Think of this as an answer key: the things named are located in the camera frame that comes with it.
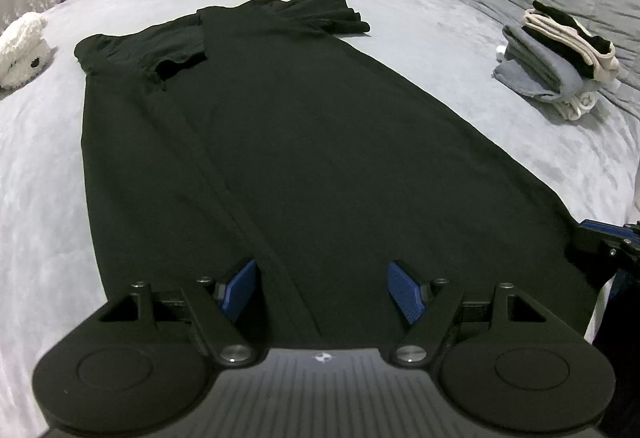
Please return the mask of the black t-shirt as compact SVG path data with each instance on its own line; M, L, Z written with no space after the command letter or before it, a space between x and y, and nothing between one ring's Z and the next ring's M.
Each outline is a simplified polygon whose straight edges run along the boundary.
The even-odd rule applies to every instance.
M367 30L346 0L252 0L78 43L105 294L253 258L278 344L389 345L398 259L479 299L511 282L585 332L598 290L565 259L561 200L346 42Z

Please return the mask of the black garment on pile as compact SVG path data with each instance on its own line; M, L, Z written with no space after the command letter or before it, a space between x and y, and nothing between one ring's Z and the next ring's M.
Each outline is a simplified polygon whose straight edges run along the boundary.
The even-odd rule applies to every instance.
M579 53L588 53L606 70L620 66L611 40L591 34L577 18L559 8L534 0L533 8L527 11L525 23L544 31L554 40L563 42Z

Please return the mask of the cream folded garment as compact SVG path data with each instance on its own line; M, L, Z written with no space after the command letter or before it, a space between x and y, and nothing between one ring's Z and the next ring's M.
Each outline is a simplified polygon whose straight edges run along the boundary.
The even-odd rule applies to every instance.
M539 1L520 26L506 26L506 66L496 77L518 94L552 105L575 121L597 104L597 91L620 72L612 41L590 32L573 16Z

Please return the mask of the grey cloth at right edge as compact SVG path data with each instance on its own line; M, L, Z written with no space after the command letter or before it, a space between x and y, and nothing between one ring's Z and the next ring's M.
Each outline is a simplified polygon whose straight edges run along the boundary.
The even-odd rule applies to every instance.
M603 83L579 75L570 62L520 26L503 26L502 34L506 38L506 52L494 69L494 77L517 94L555 103L604 87Z

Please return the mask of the white plush dog toy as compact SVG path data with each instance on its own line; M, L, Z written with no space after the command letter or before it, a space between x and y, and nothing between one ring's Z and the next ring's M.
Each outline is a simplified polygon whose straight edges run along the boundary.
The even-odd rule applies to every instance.
M1 88L20 89L34 80L51 62L53 52L43 37L47 21L36 12L27 12L1 35Z

